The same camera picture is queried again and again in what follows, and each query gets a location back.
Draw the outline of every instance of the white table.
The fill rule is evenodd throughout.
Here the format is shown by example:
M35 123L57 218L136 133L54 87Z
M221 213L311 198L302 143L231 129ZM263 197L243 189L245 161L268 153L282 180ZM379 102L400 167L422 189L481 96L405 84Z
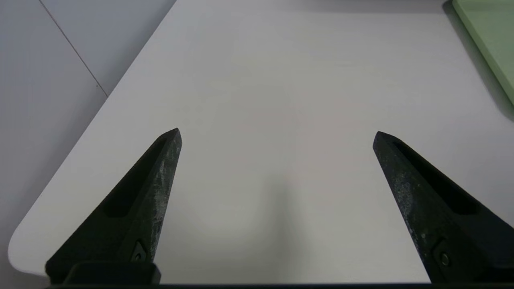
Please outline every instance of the white table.
M161 133L183 148L162 282L426 282L372 142L514 223L514 124L439 1L178 1L17 228L44 263Z

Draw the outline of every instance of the screw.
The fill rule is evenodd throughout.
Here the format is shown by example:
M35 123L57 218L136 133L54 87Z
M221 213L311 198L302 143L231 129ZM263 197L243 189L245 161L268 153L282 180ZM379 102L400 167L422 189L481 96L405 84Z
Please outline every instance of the screw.
M446 267L450 266L450 257L448 256L448 254L446 254L445 252L442 252L440 259L441 259L441 264L443 266L446 266Z

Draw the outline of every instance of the green board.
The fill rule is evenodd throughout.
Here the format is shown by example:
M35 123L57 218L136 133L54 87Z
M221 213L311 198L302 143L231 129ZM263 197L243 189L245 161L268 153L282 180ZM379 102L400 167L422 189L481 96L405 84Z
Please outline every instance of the green board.
M453 0L453 6L514 103L514 0Z

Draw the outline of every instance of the table surface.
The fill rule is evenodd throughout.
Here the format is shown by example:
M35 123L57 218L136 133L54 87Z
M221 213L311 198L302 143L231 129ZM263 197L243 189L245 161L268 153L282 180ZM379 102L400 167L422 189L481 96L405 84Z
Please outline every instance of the table surface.
M177 1L20 223L10 262L43 275L178 127L162 282L427 282L377 131L514 224L514 114L463 43L443 0Z

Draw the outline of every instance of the wall seam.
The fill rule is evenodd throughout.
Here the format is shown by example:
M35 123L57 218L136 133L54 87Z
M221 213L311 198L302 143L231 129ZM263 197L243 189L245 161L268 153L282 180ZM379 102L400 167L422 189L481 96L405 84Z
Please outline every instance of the wall seam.
M102 90L102 92L104 93L105 95L105 98L108 98L109 95L107 95L107 93L105 92L105 90L103 89L102 85L100 84L100 82L98 82L98 80L96 79L95 75L93 74L93 72L91 72L91 69L89 69L89 67L87 66L87 64L85 63L85 61L82 59L82 57L80 56L79 52L75 49L75 47L73 46L73 44L71 43L71 41L69 40L69 38L66 36L66 34L64 33L64 31L62 30L61 26L59 26L59 23L57 23L57 21L55 20L55 18L52 16L52 14L50 13L50 11L48 10L48 8L46 8L45 4L43 3L42 0L39 0L39 3L41 4L41 6L43 6L43 8L45 8L45 11L46 13L48 13L48 15L50 16L50 18L52 19L52 21L56 24L57 28L59 29L59 31L61 32L61 34L64 36L64 38L66 39L66 41L70 44L70 46L72 47L73 51L75 51L75 54L77 54L77 56L79 57L80 61L82 61L82 64L84 64L84 66L86 67L87 71L89 72L89 74L91 74L91 76L93 77L93 79L95 80L95 82L97 83L97 86Z

